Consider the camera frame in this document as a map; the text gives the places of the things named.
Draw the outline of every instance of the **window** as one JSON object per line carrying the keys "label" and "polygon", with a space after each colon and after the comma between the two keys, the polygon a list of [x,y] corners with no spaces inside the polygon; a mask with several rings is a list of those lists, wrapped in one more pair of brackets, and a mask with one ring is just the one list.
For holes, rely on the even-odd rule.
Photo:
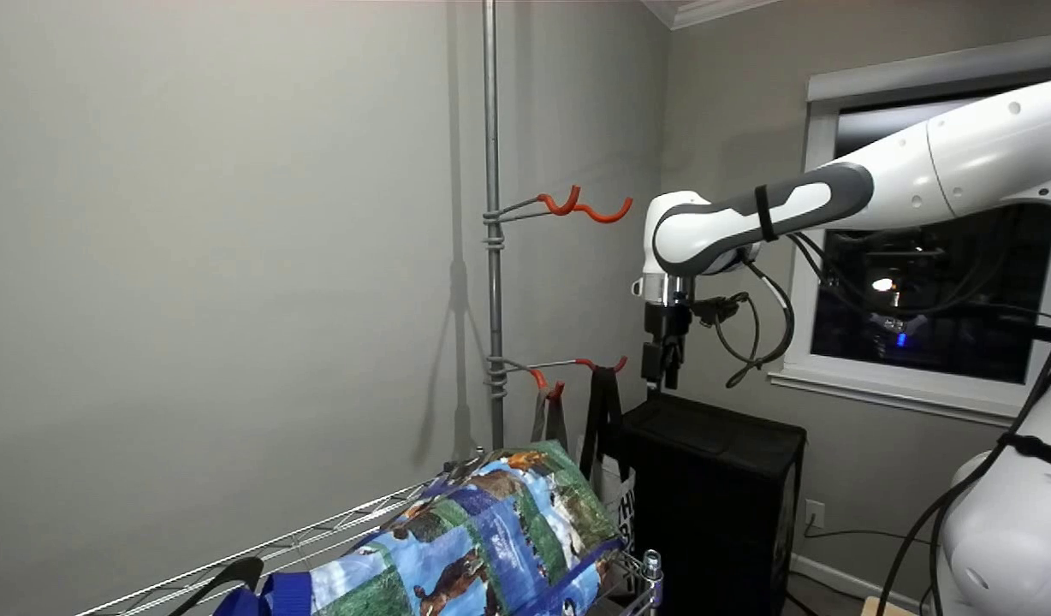
{"label": "window", "polygon": [[[804,163],[1040,79],[1051,79],[1051,38],[819,77]],[[836,256],[846,291],[821,288],[793,260],[799,330],[776,382],[924,411],[1018,414],[1047,353],[1029,339],[1029,325],[1051,325],[1047,210],[999,210],[894,236],[810,236]]]}

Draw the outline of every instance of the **black box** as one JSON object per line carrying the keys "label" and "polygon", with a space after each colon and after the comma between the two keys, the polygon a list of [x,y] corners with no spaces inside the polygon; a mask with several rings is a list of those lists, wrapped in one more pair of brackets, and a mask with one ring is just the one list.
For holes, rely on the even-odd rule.
{"label": "black box", "polygon": [[634,547],[658,547],[670,616],[776,616],[804,429],[651,393],[623,414]]}

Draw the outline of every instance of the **ceiling crown molding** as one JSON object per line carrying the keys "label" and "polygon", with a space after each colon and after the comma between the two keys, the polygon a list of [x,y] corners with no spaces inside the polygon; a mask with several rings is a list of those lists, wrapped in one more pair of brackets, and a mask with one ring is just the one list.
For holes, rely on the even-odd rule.
{"label": "ceiling crown molding", "polygon": [[775,0],[640,0],[666,30],[721,22]]}

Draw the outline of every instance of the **window frame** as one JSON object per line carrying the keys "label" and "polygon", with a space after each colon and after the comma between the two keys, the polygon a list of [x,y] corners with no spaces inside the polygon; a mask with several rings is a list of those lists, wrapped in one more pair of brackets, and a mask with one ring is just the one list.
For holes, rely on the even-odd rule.
{"label": "window frame", "polygon": [[[816,77],[808,79],[804,167],[819,167],[836,153],[836,123],[846,111],[940,95],[950,101],[969,90],[1008,90],[1018,83],[1040,79],[1051,79],[1051,38]],[[816,357],[810,332],[819,307],[819,277],[800,256],[793,256],[789,272],[789,301],[799,313],[793,341],[779,365],[771,373],[771,382],[776,386],[819,390],[849,399],[874,399],[882,406],[950,414],[994,426],[1020,411],[1028,386],[1034,382],[1047,353],[1047,341],[1034,341],[1028,382]],[[1051,313],[1051,260],[1040,313]]]}

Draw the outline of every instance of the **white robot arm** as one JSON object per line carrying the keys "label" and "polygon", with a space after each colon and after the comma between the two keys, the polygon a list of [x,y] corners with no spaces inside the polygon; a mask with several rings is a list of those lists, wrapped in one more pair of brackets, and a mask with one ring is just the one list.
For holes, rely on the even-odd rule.
{"label": "white robot arm", "polygon": [[[761,240],[810,225],[911,228],[1014,201],[1051,206],[1051,83],[958,107],[754,194],[659,194],[636,283],[654,336],[642,378],[673,386],[694,277]],[[1051,393],[1020,437],[1044,450],[1005,450],[949,516],[950,616],[1051,616]]]}

